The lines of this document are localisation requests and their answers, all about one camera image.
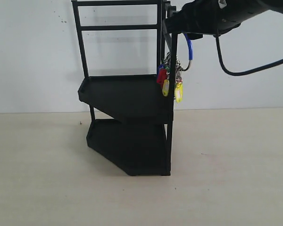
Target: table surface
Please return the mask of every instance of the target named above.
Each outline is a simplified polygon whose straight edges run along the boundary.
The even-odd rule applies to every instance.
[[[127,176],[89,124],[0,114],[0,226],[283,226],[283,109],[176,111],[170,177]]]

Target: black shelf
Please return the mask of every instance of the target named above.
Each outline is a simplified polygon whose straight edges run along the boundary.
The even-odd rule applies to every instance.
[[[167,0],[72,0],[84,80],[79,99],[90,106],[91,125],[87,145],[113,162],[128,175],[163,175],[171,171],[173,108],[177,36],[162,28],[162,21],[176,11]],[[142,25],[81,26],[79,7],[157,5],[157,23]],[[169,95],[162,95],[156,75],[89,76],[84,31],[157,30],[156,67],[165,57],[165,43],[171,51]],[[96,119],[94,108],[113,119]]]
[[[85,79],[79,99],[123,123],[168,123],[167,98],[155,75]]]
[[[130,176],[170,175],[163,124],[132,125],[97,119],[89,128],[87,144]]]

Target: upper shelf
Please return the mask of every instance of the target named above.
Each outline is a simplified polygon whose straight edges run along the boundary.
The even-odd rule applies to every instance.
[[[155,75],[84,79],[79,99],[123,123],[168,123],[167,98]]]

